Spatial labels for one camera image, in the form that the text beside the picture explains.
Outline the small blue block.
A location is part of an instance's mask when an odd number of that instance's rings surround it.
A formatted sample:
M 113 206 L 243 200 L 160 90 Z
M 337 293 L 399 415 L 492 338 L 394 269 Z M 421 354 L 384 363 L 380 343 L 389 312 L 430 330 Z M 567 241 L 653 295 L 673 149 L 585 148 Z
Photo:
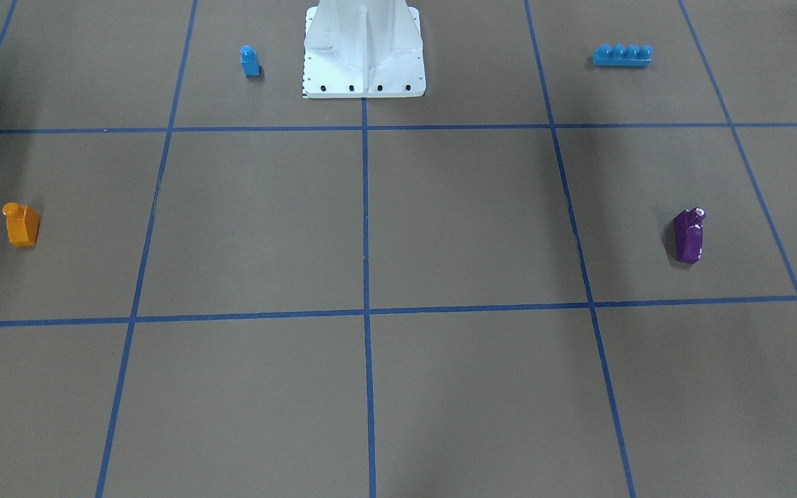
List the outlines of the small blue block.
M 262 67 L 257 59 L 257 51 L 252 46 L 244 45 L 240 48 L 239 60 L 246 77 L 257 77 L 262 73 Z

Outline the purple trapezoid block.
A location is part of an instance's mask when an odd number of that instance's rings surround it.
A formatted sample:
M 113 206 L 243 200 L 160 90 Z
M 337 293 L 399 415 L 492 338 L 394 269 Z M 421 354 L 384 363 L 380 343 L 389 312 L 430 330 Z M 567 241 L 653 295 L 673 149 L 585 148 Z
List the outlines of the purple trapezoid block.
M 683 210 L 674 217 L 676 259 L 681 264 L 693 265 L 702 258 L 705 218 L 706 211 L 702 207 Z

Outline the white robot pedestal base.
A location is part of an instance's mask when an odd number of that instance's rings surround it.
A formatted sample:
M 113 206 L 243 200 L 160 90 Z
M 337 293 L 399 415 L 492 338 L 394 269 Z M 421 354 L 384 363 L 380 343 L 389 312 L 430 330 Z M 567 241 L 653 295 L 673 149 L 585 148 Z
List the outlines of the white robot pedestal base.
M 425 95 L 420 12 L 405 1 L 320 1 L 306 11 L 302 95 Z

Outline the long blue studded block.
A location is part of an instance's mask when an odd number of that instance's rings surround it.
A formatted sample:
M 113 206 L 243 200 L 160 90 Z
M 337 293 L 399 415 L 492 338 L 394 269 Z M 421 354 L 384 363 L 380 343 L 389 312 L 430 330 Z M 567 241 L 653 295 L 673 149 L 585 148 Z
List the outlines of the long blue studded block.
M 648 67 L 654 56 L 650 45 L 602 44 L 592 53 L 594 66 L 603 67 Z

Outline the orange trapezoid block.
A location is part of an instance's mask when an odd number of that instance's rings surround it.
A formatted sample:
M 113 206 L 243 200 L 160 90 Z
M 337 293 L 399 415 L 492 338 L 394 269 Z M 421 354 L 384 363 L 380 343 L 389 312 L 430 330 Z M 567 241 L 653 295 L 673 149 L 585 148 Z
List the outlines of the orange trapezoid block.
M 36 245 L 40 230 L 41 215 L 29 205 L 17 202 L 6 203 L 2 207 L 6 218 L 6 231 L 10 245 L 15 247 L 33 247 Z

